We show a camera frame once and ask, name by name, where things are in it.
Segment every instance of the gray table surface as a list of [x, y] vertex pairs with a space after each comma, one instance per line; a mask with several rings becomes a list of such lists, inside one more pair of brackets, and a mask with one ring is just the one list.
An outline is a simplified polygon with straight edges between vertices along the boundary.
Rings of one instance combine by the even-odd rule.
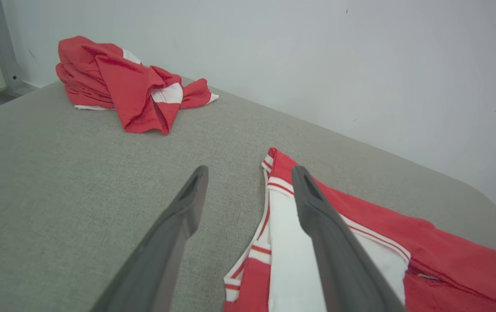
[[74, 109], [62, 83], [0, 107], [0, 312], [87, 311], [190, 173], [209, 166], [173, 311], [218, 311], [223, 276], [263, 212], [275, 146], [325, 184], [496, 249], [496, 206], [470, 186], [383, 150], [213, 89], [169, 136]]

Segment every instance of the red stripe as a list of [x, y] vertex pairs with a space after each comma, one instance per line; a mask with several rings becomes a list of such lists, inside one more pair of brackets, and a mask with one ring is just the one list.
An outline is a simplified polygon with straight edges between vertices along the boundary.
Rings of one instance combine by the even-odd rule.
[[265, 253], [265, 254], [268, 254], [268, 255], [271, 254], [271, 251], [270, 250], [267, 250], [267, 249], [262, 248], [262, 247], [258, 247], [258, 246], [252, 245], [252, 249], [254, 249], [255, 251], [259, 251], [260, 253]]
[[235, 279], [240, 274], [240, 272], [242, 272], [245, 264], [246, 264], [246, 259], [244, 259], [244, 261], [242, 261], [242, 263], [240, 264], [238, 269], [236, 269], [235, 273], [232, 275], [231, 278]]
[[264, 165], [268, 166], [270, 169], [272, 168], [272, 166], [268, 162], [266, 162], [265, 159], [264, 159]]
[[371, 236], [371, 237], [374, 237], [374, 238], [375, 238], [375, 239], [377, 239], [377, 240], [382, 241], [383, 243], [385, 243], [385, 244], [387, 244], [387, 245], [389, 245], [389, 246], [393, 246], [393, 247], [395, 247], [396, 249], [398, 249], [398, 250], [399, 250], [399, 251], [400, 251], [400, 252], [404, 255], [404, 257], [408, 260], [408, 262], [410, 262], [410, 258], [409, 258], [409, 257], [406, 255], [406, 253], [405, 253], [404, 251], [402, 251], [402, 249], [400, 249], [400, 247], [398, 247], [397, 245], [393, 245], [393, 243], [389, 243], [388, 241], [385, 241], [385, 240], [383, 240], [383, 239], [381, 239], [381, 238], [379, 238], [379, 237], [377, 237], [377, 236], [375, 236], [375, 235], [373, 235], [373, 234], [370, 234], [370, 233], [364, 232], [364, 231], [362, 231], [362, 230], [360, 230], [360, 229], [356, 229], [355, 227], [351, 227], [350, 225], [349, 225], [349, 227], [350, 227], [351, 229], [353, 229], [354, 231], [358, 231], [358, 232], [361, 232], [361, 233], [365, 233], [365, 234], [367, 234], [367, 235], [369, 235], [369, 236]]
[[294, 195], [294, 192], [285, 188], [284, 186], [282, 185], [279, 185], [279, 184], [276, 184], [276, 183], [268, 183], [268, 185], [272, 185], [272, 186], [277, 186], [278, 188], [282, 188], [283, 190], [286, 190], [288, 193], [291, 193], [292, 195]]
[[269, 203], [268, 203], [268, 213], [266, 213], [265, 215], [265, 221], [264, 221], [264, 226], [261, 228], [261, 232], [260, 232], [260, 236], [258, 236], [258, 239], [260, 239], [261, 235], [264, 233], [264, 229], [265, 227], [267, 227], [268, 225], [268, 221], [269, 221]]
[[226, 289], [240, 290], [240, 286], [225, 284]]

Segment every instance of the red and white garment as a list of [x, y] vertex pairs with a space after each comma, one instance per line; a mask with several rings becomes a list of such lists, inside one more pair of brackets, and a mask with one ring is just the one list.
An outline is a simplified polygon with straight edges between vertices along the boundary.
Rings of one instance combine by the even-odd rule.
[[111, 43], [95, 43], [77, 36], [59, 42], [55, 71], [66, 94], [78, 109], [115, 109], [127, 132], [156, 129], [163, 134], [179, 109], [212, 103], [205, 79], [183, 86], [179, 75], [141, 64], [130, 51]]
[[[245, 269], [225, 308], [254, 310], [251, 302], [267, 299], [269, 311], [325, 311], [311, 239], [296, 213], [291, 170], [297, 163], [271, 148], [262, 165], [273, 256], [269, 279], [250, 281], [245, 294], [244, 281], [251, 280]], [[316, 182], [409, 311], [496, 312], [495, 250]]]

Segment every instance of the crumpled red garment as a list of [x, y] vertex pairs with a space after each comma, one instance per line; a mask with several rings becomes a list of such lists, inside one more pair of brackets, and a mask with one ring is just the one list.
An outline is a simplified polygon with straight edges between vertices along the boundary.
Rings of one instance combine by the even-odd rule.
[[[162, 68], [145, 67], [123, 57], [123, 49], [111, 43], [95, 43], [77, 36], [59, 42], [57, 76], [73, 105], [115, 109], [127, 132], [156, 129], [169, 134], [179, 109], [200, 107], [212, 97], [206, 79], [186, 87], [181, 77]], [[181, 103], [155, 103], [153, 89], [179, 83]]]

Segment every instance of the red garment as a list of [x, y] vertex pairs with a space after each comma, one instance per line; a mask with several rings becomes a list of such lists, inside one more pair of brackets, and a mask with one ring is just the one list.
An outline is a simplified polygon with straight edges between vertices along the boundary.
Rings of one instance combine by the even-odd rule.
[[[270, 148], [266, 160], [262, 164], [270, 173], [266, 189], [294, 197], [291, 170], [297, 163], [276, 148]], [[331, 205], [351, 220], [347, 224], [353, 231], [361, 231], [361, 225], [379, 239], [383, 237], [401, 255], [409, 256], [403, 282], [410, 312], [496, 312], [496, 250], [436, 229], [428, 221], [401, 215], [316, 182]], [[245, 271], [242, 275], [237, 294], [244, 302], [250, 302], [242, 294], [244, 279], [249, 274]], [[261, 302], [270, 296], [269, 284], [261, 277], [258, 280], [259, 286], [250, 283], [250, 292], [258, 296], [252, 300]], [[254, 289], [267, 292], [262, 295]]]
[[[159, 67], [145, 67], [139, 61], [123, 57], [124, 50], [111, 43], [94, 43], [84, 37], [59, 42], [59, 59], [55, 70], [65, 84], [73, 105], [115, 109], [127, 132], [156, 129], [163, 134], [175, 121], [179, 109], [208, 104], [212, 93], [207, 81], [200, 79], [183, 87], [181, 77]], [[157, 103], [154, 89], [180, 85], [178, 101]]]

